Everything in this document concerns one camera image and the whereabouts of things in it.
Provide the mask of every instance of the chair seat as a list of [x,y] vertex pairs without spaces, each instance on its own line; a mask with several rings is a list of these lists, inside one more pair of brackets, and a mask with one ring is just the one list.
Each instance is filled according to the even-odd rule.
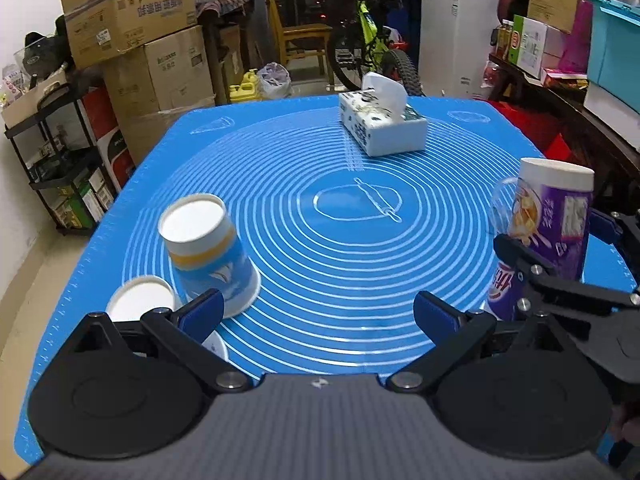
[[331,27],[324,23],[308,23],[306,25],[295,25],[293,27],[284,27],[282,29],[285,36],[295,36],[296,34],[309,34],[310,32],[317,32],[322,34],[325,32],[331,32]]

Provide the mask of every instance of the tissue box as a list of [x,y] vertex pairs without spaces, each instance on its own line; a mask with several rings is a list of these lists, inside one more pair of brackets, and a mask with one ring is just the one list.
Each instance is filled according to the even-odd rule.
[[407,105],[402,120],[392,120],[373,90],[345,92],[340,99],[340,122],[369,156],[424,149],[427,119]]

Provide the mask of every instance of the blue and white paper cup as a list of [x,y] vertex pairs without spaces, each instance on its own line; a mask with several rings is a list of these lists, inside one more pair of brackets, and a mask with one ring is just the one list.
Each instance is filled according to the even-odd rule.
[[219,197],[196,193],[177,200],[162,213],[158,232],[188,300],[216,288],[225,299],[225,318],[240,314],[255,301],[260,272],[244,251]]

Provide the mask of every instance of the teal bin lid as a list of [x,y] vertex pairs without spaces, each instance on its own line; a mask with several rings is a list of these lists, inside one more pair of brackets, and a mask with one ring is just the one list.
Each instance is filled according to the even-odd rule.
[[634,7],[620,0],[589,0],[591,3],[600,5],[610,10],[615,10],[617,13],[622,14],[627,21],[638,25],[640,27],[640,7]]

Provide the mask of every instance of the paper cup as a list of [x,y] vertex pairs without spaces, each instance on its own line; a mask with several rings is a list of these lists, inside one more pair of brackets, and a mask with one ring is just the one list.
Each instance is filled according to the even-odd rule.
[[[578,280],[584,266],[593,170],[546,158],[522,158],[508,234]],[[489,309],[500,319],[514,317],[522,284],[513,269],[498,264],[489,287]]]
[[139,321],[143,314],[157,306],[175,311],[182,306],[182,302],[171,285],[162,278],[140,276],[116,290],[107,304],[106,312],[112,321]]
[[225,299],[225,318],[255,301],[260,272],[219,197],[197,193],[177,200],[162,213],[158,232],[190,301],[216,288]]

